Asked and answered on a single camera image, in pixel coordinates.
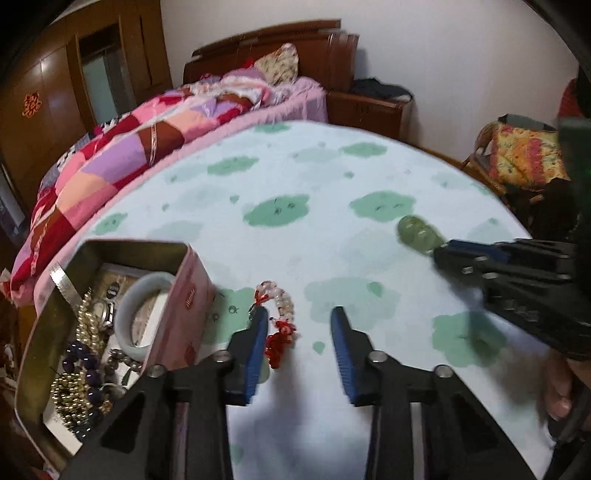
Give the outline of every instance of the human hand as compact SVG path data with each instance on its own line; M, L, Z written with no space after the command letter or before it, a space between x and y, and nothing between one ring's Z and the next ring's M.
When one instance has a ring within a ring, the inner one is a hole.
M548 414L555 420L563 419L573 407L571 391L573 376L591 388L591 361L575 362L561 353L551 350L545 361L544 404ZM591 416L587 418L583 428L591 430Z

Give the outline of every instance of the metal strap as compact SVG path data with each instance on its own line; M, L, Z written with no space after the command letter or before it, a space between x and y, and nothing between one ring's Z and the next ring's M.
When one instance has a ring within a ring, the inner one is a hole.
M72 310L74 310L74 314L78 315L78 310L82 304L82 297L80 297L80 294L61 265L56 263L51 268L49 276L53 280L53 283L56 284L61 295L66 299L70 307L72 307Z

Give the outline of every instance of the floral cushion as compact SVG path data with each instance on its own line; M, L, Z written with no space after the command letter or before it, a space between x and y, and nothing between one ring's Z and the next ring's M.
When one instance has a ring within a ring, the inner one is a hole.
M277 85L295 82L299 61L295 47L291 43L285 43L255 62L255 67L263 72L267 83Z
M499 183L543 187L569 177L560 157L558 132L534 131L498 122L492 137L489 175Z

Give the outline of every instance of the jade pendant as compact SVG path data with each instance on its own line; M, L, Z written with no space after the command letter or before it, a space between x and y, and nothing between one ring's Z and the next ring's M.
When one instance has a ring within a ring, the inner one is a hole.
M414 215L407 215L400 219L398 222L398 238L404 245L423 255L430 254L435 248L445 243L445 240L434 227Z

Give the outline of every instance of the wooden bed frame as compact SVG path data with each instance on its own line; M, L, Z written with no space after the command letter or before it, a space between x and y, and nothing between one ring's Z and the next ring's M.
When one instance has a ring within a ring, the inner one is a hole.
M223 75L293 43L300 57L299 75L319 82L326 90L348 92L355 74L359 36L340 29L340 19L288 23L225 38L193 52L184 67L183 83L193 83L202 74Z

